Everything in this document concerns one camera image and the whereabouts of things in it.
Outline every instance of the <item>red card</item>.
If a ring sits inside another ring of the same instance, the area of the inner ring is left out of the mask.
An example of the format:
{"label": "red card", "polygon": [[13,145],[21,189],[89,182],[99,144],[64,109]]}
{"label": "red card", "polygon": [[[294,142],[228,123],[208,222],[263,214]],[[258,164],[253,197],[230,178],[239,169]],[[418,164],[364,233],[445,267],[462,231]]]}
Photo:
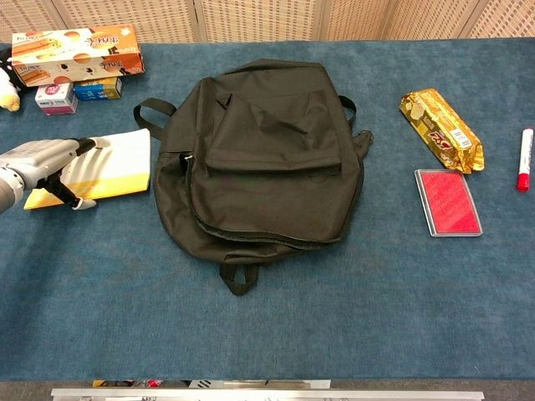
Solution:
{"label": "red card", "polygon": [[464,175],[417,170],[416,183],[432,236],[480,236],[481,222]]}

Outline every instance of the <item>blue tabletop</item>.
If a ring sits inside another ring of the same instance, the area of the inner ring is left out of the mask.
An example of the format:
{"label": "blue tabletop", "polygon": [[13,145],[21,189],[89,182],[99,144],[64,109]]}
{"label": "blue tabletop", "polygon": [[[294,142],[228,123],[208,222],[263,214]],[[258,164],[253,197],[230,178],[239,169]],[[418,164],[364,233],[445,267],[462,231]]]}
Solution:
{"label": "blue tabletop", "polygon": [[[179,105],[199,79],[258,58],[320,62],[357,104],[355,131],[375,136],[349,235],[234,297],[218,266],[167,236],[152,190],[86,211],[20,203],[0,216],[0,380],[535,378],[535,190],[515,189],[535,39],[141,49],[147,71],[121,100],[46,116],[30,92],[0,109],[0,152],[137,129],[144,98]],[[414,171],[442,166],[398,110],[428,87],[483,143],[486,169],[466,178],[481,237],[429,235]]]}

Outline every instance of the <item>stuffed toy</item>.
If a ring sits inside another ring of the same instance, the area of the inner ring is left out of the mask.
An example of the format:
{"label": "stuffed toy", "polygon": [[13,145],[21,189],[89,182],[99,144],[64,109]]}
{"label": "stuffed toy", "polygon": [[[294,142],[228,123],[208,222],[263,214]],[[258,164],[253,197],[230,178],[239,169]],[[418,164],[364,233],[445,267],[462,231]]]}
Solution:
{"label": "stuffed toy", "polygon": [[17,111],[20,108],[18,92],[27,90],[11,65],[11,48],[0,50],[0,107]]}

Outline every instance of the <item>cardboard box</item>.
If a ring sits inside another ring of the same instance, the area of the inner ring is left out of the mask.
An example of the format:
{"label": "cardboard box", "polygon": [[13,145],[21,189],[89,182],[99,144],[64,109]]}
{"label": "cardboard box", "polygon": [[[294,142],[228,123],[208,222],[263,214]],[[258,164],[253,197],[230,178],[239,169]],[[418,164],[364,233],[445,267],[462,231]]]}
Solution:
{"label": "cardboard box", "polygon": [[12,51],[27,86],[145,72],[132,25],[14,33]]}
{"label": "cardboard box", "polygon": [[35,101],[46,115],[74,114],[78,106],[72,82],[40,86]]}
{"label": "cardboard box", "polygon": [[118,77],[91,79],[74,84],[74,93],[79,100],[120,99],[123,83]]}

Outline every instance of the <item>yellow notebook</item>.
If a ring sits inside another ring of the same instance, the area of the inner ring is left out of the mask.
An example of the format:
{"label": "yellow notebook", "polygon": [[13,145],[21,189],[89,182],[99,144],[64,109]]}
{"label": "yellow notebook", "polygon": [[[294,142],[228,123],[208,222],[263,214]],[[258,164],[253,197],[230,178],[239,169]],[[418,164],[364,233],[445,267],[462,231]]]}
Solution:
{"label": "yellow notebook", "polygon": [[[110,146],[92,149],[66,165],[63,182],[76,196],[99,199],[146,190],[150,178],[150,133],[147,129],[107,135]],[[33,190],[24,209],[61,205],[46,190]]]}

